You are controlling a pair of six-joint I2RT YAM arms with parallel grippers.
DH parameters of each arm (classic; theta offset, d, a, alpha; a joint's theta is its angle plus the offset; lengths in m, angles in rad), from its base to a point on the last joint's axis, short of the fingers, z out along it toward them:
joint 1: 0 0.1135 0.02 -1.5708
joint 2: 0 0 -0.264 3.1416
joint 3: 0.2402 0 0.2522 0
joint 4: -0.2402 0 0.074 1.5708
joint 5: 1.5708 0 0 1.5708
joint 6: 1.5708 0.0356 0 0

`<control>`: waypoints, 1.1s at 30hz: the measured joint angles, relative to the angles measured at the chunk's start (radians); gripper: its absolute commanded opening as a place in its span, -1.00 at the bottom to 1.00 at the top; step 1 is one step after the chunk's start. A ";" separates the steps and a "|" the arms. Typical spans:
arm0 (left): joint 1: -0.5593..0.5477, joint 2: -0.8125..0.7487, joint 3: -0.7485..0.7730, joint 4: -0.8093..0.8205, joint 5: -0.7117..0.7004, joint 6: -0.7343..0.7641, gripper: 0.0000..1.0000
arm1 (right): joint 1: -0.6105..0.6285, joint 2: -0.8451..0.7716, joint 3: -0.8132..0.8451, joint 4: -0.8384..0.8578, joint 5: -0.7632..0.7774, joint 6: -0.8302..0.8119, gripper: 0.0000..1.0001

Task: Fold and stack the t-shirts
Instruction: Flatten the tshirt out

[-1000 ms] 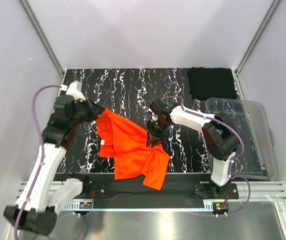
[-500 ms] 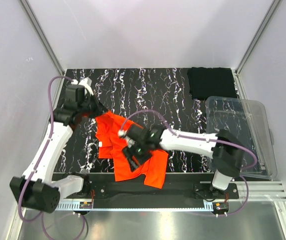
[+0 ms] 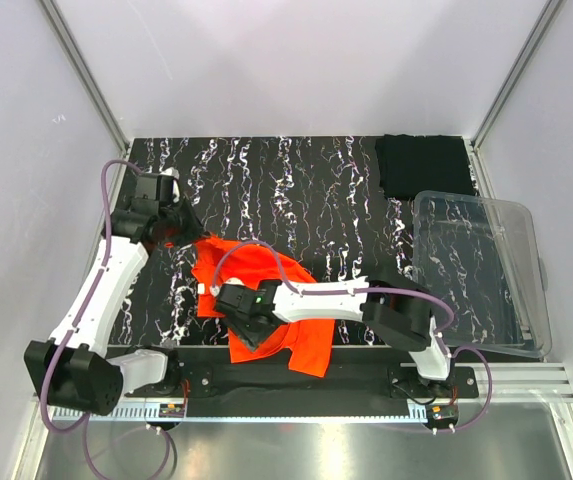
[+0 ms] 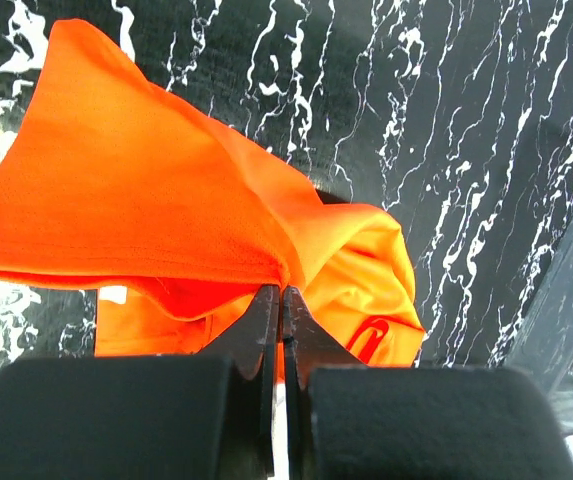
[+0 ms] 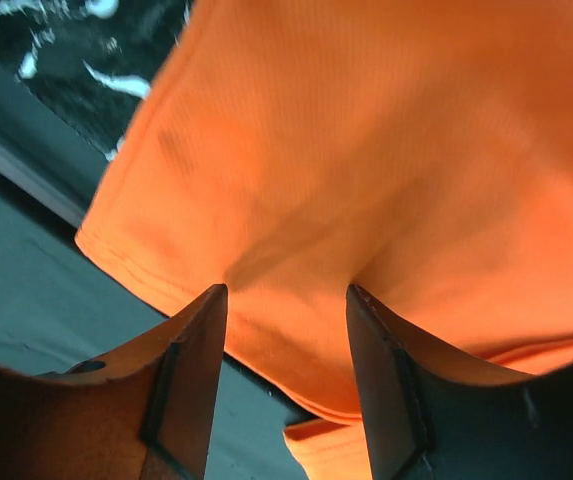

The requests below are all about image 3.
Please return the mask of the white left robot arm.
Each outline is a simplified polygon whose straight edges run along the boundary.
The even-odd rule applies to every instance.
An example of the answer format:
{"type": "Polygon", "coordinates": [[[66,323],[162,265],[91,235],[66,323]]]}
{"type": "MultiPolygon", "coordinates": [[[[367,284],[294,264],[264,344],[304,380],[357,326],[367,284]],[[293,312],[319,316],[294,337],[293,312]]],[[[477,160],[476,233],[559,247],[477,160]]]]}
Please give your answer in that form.
{"type": "Polygon", "coordinates": [[[115,320],[131,285],[159,246],[186,247],[206,231],[174,168],[140,173],[127,205],[110,213],[99,252],[72,306],[45,341],[31,341],[24,363],[45,407],[106,416],[120,398],[149,385],[162,396],[182,372],[159,348],[108,358],[115,320]]]}

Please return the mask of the orange t shirt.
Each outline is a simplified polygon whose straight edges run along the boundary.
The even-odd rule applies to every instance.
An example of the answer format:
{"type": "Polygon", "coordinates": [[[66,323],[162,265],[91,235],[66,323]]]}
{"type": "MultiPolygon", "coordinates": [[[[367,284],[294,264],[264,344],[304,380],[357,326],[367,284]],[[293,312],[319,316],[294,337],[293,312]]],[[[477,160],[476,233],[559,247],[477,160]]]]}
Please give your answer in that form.
{"type": "Polygon", "coordinates": [[[216,297],[198,294],[198,318],[217,318],[225,324],[225,313],[250,312],[262,306],[271,309],[284,322],[255,352],[248,350],[227,327],[231,362],[251,362],[288,350],[291,352],[290,370],[324,377],[331,360],[335,318],[308,315],[290,323],[277,315],[277,308],[285,305],[277,300],[277,295],[290,291],[286,283],[312,283],[311,274],[296,260],[283,254],[275,255],[268,247],[254,241],[247,243],[210,236],[197,241],[195,247],[197,259],[191,273],[198,284],[219,285],[232,277],[244,283],[244,286],[224,285],[216,297]]]}

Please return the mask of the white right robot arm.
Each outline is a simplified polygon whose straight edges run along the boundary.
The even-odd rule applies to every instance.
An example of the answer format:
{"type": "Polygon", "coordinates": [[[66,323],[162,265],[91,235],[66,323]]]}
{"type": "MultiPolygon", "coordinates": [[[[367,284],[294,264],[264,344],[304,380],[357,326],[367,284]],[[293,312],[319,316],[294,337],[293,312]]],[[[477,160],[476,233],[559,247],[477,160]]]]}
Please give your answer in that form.
{"type": "Polygon", "coordinates": [[[215,311],[230,331],[256,350],[277,328],[302,321],[343,320],[371,329],[389,347],[407,352],[423,390],[442,396],[456,383],[450,352],[433,318],[436,308],[452,320],[442,300],[405,278],[359,277],[343,282],[262,280],[256,288],[231,280],[212,286],[215,311]]]}

